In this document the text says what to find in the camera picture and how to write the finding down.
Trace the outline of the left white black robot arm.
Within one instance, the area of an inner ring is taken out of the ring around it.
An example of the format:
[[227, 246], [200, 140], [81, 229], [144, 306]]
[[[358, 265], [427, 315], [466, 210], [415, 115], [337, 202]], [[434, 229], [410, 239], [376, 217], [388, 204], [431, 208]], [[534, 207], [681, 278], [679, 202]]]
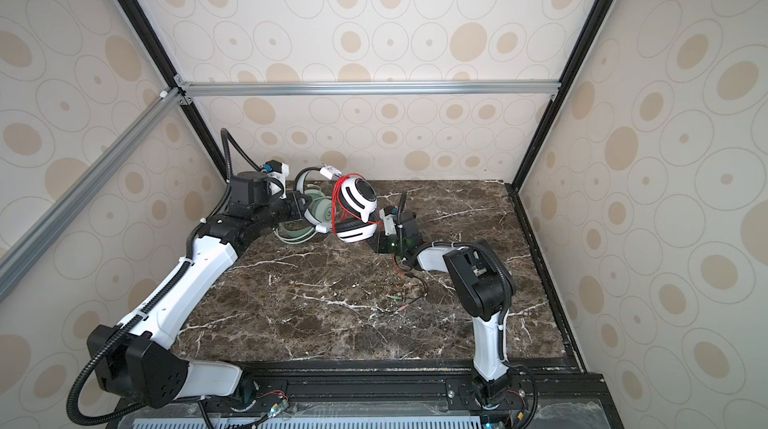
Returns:
[[[219, 277], [263, 233], [301, 219], [310, 200], [287, 189], [289, 169], [276, 161], [234, 173], [231, 154], [243, 150], [228, 130], [221, 130], [220, 136], [226, 167], [222, 198], [191, 231], [184, 255], [162, 284], [115, 326], [99, 325], [88, 337], [91, 358], [66, 402], [72, 423], [101, 425], [144, 407], [192, 399], [226, 398], [238, 409], [254, 401], [256, 384], [240, 366], [182, 359], [170, 348]], [[84, 414], [79, 402], [89, 380], [128, 400], [128, 406], [101, 416]]]

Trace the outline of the white black red-cabled headphones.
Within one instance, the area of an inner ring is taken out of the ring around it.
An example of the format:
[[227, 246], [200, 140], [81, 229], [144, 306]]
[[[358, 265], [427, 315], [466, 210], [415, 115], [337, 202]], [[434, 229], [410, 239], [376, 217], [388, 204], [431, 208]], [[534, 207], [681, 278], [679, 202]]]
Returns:
[[[324, 193], [315, 196], [316, 191], [308, 187], [308, 177], [314, 172], [333, 184], [333, 190], [329, 196]], [[365, 242], [374, 252], [374, 233], [380, 224], [378, 213], [385, 207], [381, 208], [378, 205], [375, 189], [363, 176], [344, 175], [332, 166], [310, 167], [298, 173], [294, 180], [294, 190], [309, 197], [309, 208], [304, 213], [303, 219], [315, 232], [332, 234], [344, 243]], [[406, 202], [407, 194], [403, 192], [398, 204], [394, 207], [403, 213]], [[422, 293], [406, 304], [411, 305], [426, 298], [429, 286], [423, 278], [415, 274], [419, 265], [411, 262], [410, 258], [400, 259], [395, 255], [389, 256], [398, 274], [418, 281], [421, 286]]]

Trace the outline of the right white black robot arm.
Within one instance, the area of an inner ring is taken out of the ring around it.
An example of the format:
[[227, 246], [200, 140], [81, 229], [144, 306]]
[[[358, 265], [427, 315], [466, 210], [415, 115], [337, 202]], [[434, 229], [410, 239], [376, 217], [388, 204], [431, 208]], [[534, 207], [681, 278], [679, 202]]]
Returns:
[[508, 269], [490, 244], [475, 242], [426, 242], [416, 224], [416, 214], [406, 210], [407, 194], [396, 206], [388, 206], [371, 219], [379, 225], [369, 246], [392, 256], [402, 275], [428, 285], [420, 272], [443, 272], [450, 276], [462, 308], [472, 318], [474, 355], [472, 390], [477, 403], [494, 409], [509, 395], [520, 409], [510, 416], [508, 428], [525, 428], [538, 409], [536, 380], [523, 364], [507, 356], [507, 318], [516, 291]]

